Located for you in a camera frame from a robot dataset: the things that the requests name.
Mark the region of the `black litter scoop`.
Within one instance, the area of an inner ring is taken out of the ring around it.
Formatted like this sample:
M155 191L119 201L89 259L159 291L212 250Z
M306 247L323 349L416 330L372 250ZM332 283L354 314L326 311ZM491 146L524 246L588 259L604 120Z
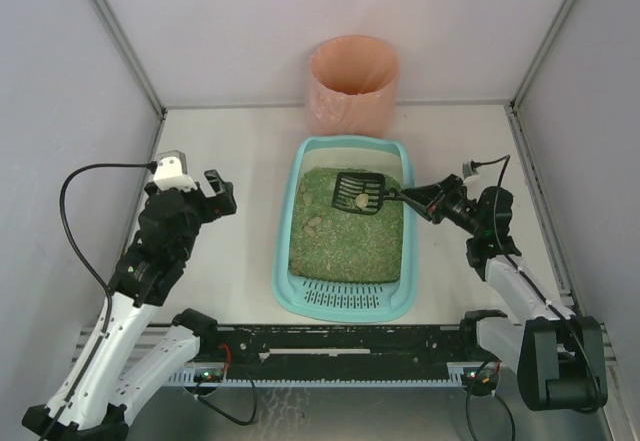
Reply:
M421 205L408 196L407 190L386 187L381 173L346 172L337 174L331 207L357 215L376 215L386 201L403 202L421 210Z

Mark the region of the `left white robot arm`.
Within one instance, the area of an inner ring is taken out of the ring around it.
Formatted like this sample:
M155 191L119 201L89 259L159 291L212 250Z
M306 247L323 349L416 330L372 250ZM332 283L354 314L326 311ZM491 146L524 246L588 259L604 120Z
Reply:
M206 196L186 173L169 177L162 164L154 167L138 228L106 285L94 330L58 391L22 418L42 440L125 439L141 408L179 367L221 347L216 320L189 308L142 360L125 367L184 274L201 227L237 211L233 185L217 171L204 174L213 190Z

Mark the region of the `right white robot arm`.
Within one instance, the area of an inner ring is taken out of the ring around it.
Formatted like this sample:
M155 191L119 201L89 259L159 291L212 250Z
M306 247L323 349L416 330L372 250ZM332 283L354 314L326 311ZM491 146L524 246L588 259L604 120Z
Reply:
M405 188L399 198L425 220L449 220L469 234L466 256L480 279L505 301L519 324L476 325L480 347L512 367L520 395L533 411L591 414L608 400L599 323L553 299L526 268L510 235L512 194L499 185L471 200L461 178Z

